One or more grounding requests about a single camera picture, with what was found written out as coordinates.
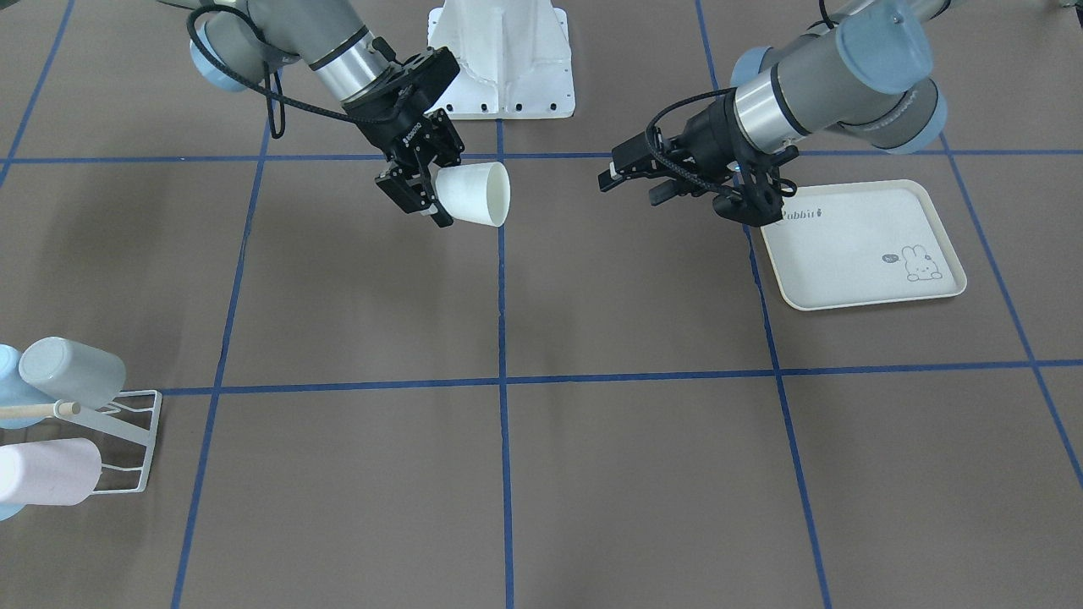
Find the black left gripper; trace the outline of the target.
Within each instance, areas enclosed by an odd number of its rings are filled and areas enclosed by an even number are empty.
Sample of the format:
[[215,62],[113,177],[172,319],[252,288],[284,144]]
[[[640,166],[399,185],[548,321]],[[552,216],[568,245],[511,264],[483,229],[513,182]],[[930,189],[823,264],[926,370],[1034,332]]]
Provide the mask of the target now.
[[647,121],[647,137],[634,135],[611,150],[606,170],[598,176],[600,192],[608,192],[631,178],[668,180],[649,190],[653,206],[680,196],[699,197],[708,192],[720,194],[734,177],[728,169],[741,146],[741,131],[734,130],[734,98],[715,98],[712,104],[686,124],[680,135],[667,140],[658,121],[671,111],[686,107],[697,98],[689,98],[663,108]]

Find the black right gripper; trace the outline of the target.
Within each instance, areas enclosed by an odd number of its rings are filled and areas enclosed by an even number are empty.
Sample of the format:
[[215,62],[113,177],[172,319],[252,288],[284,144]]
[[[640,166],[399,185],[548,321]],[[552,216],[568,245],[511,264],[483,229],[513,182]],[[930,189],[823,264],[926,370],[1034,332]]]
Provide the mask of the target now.
[[393,64],[366,91],[348,99],[342,108],[365,139],[382,151],[388,161],[396,163],[375,178],[383,194],[403,212],[421,213],[439,228],[448,228],[455,220],[438,196],[431,176],[404,166],[459,166],[464,140],[444,108],[423,111],[410,103],[414,86],[393,92],[384,85]]

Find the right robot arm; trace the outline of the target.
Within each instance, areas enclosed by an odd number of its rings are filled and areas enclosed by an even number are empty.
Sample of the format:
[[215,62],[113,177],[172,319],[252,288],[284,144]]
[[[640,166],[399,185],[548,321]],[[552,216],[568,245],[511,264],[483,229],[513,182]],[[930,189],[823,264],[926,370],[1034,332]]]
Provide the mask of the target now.
[[[376,184],[405,213],[454,223],[438,196],[433,168],[461,163],[464,141],[448,113],[438,108],[460,72],[447,47],[427,47],[409,59],[361,20],[348,1],[177,1],[185,11],[190,54],[205,80],[266,100],[273,138],[285,132],[285,111],[352,124],[382,152]],[[339,109],[285,96],[280,69],[303,64]]]

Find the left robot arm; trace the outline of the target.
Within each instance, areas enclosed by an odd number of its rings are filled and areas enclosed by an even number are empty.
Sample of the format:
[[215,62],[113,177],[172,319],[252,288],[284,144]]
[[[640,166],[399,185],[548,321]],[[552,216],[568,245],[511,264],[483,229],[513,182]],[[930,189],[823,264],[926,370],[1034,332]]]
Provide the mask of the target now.
[[850,1],[785,47],[752,47],[727,88],[677,101],[704,101],[680,134],[660,129],[665,112],[641,134],[611,151],[598,186],[657,178],[658,206],[680,196],[712,195],[721,218],[744,225],[780,222],[797,186],[780,169],[798,144],[821,131],[908,155],[943,133],[945,95],[932,81],[932,47],[924,24],[953,1]]

